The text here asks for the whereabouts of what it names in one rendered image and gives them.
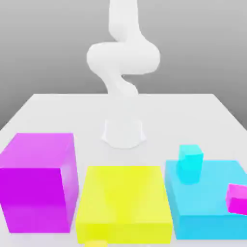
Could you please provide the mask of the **small magenta cube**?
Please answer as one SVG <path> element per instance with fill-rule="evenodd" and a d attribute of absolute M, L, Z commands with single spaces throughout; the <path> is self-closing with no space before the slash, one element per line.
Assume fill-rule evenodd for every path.
<path fill-rule="evenodd" d="M 246 185 L 228 184 L 225 201 L 229 213 L 247 216 Z"/>

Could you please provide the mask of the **small cyan cube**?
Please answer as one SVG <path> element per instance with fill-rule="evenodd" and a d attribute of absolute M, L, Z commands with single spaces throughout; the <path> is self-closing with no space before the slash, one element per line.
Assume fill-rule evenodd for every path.
<path fill-rule="evenodd" d="M 179 146 L 177 175 L 184 184 L 198 183 L 202 171 L 204 154 L 196 144 Z"/>

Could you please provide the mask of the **large yellow box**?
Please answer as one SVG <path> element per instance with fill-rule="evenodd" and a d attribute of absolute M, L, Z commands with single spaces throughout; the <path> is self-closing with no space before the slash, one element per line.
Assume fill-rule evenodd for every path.
<path fill-rule="evenodd" d="M 160 166 L 88 166 L 78 243 L 169 244 L 172 217 Z"/>

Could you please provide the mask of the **small yellow cube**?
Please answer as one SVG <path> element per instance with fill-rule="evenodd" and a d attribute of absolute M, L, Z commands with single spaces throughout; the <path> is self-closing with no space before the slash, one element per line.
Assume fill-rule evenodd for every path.
<path fill-rule="evenodd" d="M 105 240 L 89 240 L 86 241 L 84 247 L 108 247 Z"/>

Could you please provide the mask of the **large cyan box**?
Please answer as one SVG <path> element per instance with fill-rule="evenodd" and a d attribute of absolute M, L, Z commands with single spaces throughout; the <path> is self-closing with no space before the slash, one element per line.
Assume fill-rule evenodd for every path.
<path fill-rule="evenodd" d="M 204 161 L 198 182 L 178 176 L 176 160 L 165 163 L 165 189 L 178 240 L 247 240 L 247 216 L 229 213 L 229 184 L 247 185 L 247 174 L 233 160 Z"/>

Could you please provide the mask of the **large magenta box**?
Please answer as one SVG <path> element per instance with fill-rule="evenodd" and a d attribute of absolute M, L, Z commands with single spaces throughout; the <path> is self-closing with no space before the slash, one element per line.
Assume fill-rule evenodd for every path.
<path fill-rule="evenodd" d="M 0 153 L 0 206 L 11 233 L 69 233 L 79 194 L 72 133 L 18 133 Z"/>

